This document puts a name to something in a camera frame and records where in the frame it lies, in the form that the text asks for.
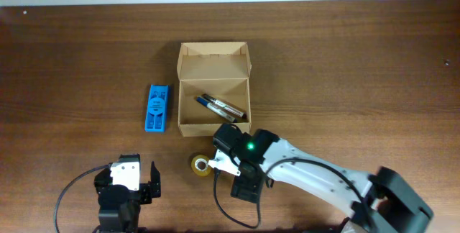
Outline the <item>clear adhesive tape roll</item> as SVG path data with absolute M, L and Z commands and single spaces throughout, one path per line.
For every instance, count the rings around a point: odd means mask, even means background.
M 212 168 L 208 164 L 209 158 L 205 155 L 196 155 L 192 160 L 191 160 L 191 168 L 192 171 L 200 176 L 200 177 L 206 177 L 208 176 Z

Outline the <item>blue plastic case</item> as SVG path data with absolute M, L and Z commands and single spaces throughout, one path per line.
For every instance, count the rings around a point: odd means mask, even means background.
M 168 85 L 150 86 L 144 124 L 146 132 L 163 133 L 166 130 L 169 90 Z

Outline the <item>black whiteboard marker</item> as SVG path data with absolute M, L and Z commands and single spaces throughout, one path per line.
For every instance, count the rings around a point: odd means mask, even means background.
M 247 118 L 247 114 L 244 112 L 244 111 L 241 111 L 231 105 L 229 105 L 228 103 L 224 102 L 224 101 L 221 101 L 219 99 L 216 99 L 208 94 L 203 94 L 202 97 L 208 101 L 210 101 L 211 103 L 219 106 L 220 108 L 232 113 L 232 114 L 235 114 L 237 115 L 238 117 L 242 118 L 242 119 L 246 119 Z

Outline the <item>blue whiteboard marker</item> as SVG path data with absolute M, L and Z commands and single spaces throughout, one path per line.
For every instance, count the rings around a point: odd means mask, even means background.
M 223 109 L 221 109 L 217 105 L 212 104 L 211 102 L 205 100 L 204 98 L 198 96 L 196 98 L 196 101 L 199 104 L 201 104 L 204 107 L 206 107 L 207 109 L 210 109 L 213 113 L 218 114 L 220 117 L 226 119 L 227 121 L 229 121 L 231 123 L 236 123 L 237 122 L 237 119 L 234 116 L 232 116 L 230 114 L 227 114 Z

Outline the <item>brown cardboard box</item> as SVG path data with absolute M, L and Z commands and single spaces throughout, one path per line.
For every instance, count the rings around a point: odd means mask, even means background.
M 184 42 L 177 74 L 178 127 L 184 137 L 211 136 L 228 120 L 198 103 L 204 94 L 246 114 L 236 125 L 249 132 L 252 125 L 249 77 L 252 64 L 246 42 Z

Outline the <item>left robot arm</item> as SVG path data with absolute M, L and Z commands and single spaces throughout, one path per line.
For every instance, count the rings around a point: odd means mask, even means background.
M 140 162 L 111 163 L 94 179 L 98 194 L 98 220 L 96 232 L 145 233 L 139 226 L 142 205 L 151 204 L 161 197 L 160 172 L 152 163 L 150 180 L 140 183 Z

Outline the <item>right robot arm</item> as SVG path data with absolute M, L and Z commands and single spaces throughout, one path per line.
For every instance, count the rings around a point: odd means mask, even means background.
M 222 124 L 213 135 L 217 173 L 234 175 L 231 196 L 260 205 L 264 187 L 279 181 L 298 187 L 344 212 L 340 232 L 425 232 L 433 210 L 395 171 L 350 170 L 314 157 L 265 129 L 242 132 Z

